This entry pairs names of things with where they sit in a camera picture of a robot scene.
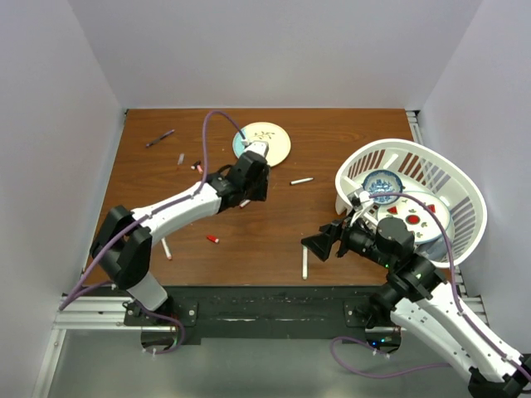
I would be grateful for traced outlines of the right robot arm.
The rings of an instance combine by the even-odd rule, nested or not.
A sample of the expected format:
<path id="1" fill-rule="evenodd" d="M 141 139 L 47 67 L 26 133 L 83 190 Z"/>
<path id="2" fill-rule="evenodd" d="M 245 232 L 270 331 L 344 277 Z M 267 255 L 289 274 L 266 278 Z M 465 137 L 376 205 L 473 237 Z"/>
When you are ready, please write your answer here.
<path id="1" fill-rule="evenodd" d="M 502 342 L 471 311 L 453 284 L 427 258 L 415 253 L 414 235 L 398 218 L 378 222 L 336 220 L 302 239 L 320 260 L 352 251 L 387 268 L 387 281 L 355 309 L 369 328 L 390 323 L 406 329 L 443 357 L 468 383 L 473 397 L 518 397 L 530 391 L 530 356 Z"/>

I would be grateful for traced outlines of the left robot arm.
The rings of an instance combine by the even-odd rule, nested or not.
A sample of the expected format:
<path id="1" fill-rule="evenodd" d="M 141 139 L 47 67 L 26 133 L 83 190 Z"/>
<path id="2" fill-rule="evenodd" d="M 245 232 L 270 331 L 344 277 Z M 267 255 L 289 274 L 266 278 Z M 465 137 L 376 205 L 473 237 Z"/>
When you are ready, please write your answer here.
<path id="1" fill-rule="evenodd" d="M 245 200 L 265 201 L 270 166 L 266 147 L 253 143 L 237 159 L 166 200 L 129 211 L 112 208 L 90 248 L 93 262 L 128 292 L 153 325 L 177 313 L 165 288 L 149 271 L 153 246 L 194 221 L 215 216 Z"/>

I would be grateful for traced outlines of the white pen pink tip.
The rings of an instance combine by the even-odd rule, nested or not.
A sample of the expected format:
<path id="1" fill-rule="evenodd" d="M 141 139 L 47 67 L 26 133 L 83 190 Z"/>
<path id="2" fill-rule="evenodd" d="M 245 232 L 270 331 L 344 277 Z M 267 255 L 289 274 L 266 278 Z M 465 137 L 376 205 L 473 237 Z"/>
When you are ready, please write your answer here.
<path id="1" fill-rule="evenodd" d="M 167 259 L 168 260 L 172 260 L 173 259 L 173 254 L 172 254 L 172 252 L 171 252 L 171 250 L 170 250 L 170 248 L 168 246 L 168 243 L 167 243 L 165 238 L 161 239 L 161 244 L 163 246 L 163 250 L 164 250 L 164 253 L 165 253 Z"/>

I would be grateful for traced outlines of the white pen green tip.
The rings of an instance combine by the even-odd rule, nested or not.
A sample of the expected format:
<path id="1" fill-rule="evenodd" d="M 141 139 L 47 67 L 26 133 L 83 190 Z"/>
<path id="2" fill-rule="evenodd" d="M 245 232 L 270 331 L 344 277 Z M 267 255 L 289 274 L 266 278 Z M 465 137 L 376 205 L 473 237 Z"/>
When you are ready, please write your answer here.
<path id="1" fill-rule="evenodd" d="M 307 280 L 308 278 L 308 248 L 303 246 L 302 248 L 302 280 Z"/>

